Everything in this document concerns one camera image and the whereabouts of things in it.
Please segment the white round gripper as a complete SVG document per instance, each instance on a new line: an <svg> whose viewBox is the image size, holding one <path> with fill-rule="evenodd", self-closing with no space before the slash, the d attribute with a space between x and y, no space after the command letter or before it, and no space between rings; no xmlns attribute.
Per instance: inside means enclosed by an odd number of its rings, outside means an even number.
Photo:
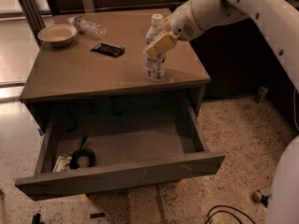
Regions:
<svg viewBox="0 0 299 224"><path fill-rule="evenodd" d="M192 17L192 2L176 8L176 10L163 19L163 23L169 23L172 32L162 31L145 47L145 54L149 57L156 57L173 49L178 40L190 41L194 38L196 32L196 23Z"/></svg>

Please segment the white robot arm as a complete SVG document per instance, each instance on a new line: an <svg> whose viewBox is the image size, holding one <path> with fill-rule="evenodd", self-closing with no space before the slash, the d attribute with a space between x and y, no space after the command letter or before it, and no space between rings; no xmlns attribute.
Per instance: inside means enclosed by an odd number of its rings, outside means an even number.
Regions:
<svg viewBox="0 0 299 224"><path fill-rule="evenodd" d="M299 12L285 0L190 0L167 18L144 49L154 57L206 30L250 18L299 90ZM282 153L275 171L265 224L299 224L299 136Z"/></svg>

